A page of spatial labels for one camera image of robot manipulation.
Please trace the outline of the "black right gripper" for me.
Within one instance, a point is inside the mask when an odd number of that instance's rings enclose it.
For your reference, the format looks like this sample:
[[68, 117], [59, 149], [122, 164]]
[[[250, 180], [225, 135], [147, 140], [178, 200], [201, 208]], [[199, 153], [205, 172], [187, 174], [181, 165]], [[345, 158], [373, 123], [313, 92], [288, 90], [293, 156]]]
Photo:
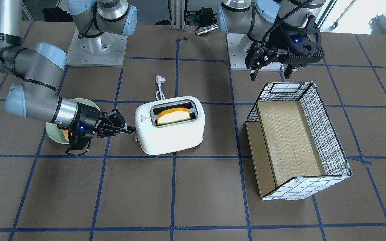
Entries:
[[94, 134], [98, 138], [107, 138], [118, 133], [136, 132], [136, 128], [126, 126], [125, 119], [118, 109], [113, 109], [110, 113], [101, 112], [95, 107], [78, 102], [73, 119], [64, 122], [59, 120], [56, 125], [58, 129], [68, 130], [67, 151], [88, 151]]

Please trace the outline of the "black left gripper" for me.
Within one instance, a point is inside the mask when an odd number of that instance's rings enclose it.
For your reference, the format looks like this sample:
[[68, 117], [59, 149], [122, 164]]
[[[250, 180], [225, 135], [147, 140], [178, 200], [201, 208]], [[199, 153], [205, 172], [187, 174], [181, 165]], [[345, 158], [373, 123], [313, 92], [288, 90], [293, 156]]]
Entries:
[[270, 33], [267, 50], [262, 50], [257, 43], [252, 43], [245, 57], [245, 65], [250, 70], [250, 78], [255, 81], [258, 71], [272, 62], [286, 64], [283, 76], [288, 80], [300, 67], [315, 64], [324, 57], [321, 45], [320, 29], [314, 15], [307, 15], [306, 25], [291, 26], [279, 16], [275, 23], [279, 25]]

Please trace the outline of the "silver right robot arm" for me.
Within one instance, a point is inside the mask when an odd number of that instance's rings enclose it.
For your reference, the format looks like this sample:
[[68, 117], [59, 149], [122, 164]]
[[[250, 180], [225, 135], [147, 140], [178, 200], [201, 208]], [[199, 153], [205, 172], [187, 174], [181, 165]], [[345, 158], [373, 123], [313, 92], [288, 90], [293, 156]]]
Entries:
[[[66, 53], [45, 42], [32, 50], [22, 46], [21, 6], [21, 0], [0, 0], [0, 73], [23, 80], [11, 85], [5, 110], [66, 130], [67, 155], [72, 150], [87, 153], [94, 134], [106, 138], [135, 133], [117, 109], [101, 112], [56, 94]], [[68, 8], [81, 38], [97, 39], [106, 33], [131, 36], [135, 32], [138, 12], [126, 0], [70, 0]]]

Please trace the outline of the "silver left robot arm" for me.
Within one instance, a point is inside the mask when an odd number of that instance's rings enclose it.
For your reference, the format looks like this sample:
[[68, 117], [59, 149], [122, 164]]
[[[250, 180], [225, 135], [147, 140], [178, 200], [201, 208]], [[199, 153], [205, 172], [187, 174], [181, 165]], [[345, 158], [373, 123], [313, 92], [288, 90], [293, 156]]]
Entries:
[[315, 64], [325, 56], [316, 15], [324, 0], [223, 0], [218, 5], [220, 32], [245, 34], [251, 45], [245, 66], [254, 81], [258, 71], [271, 63], [287, 66], [285, 79], [299, 67]]

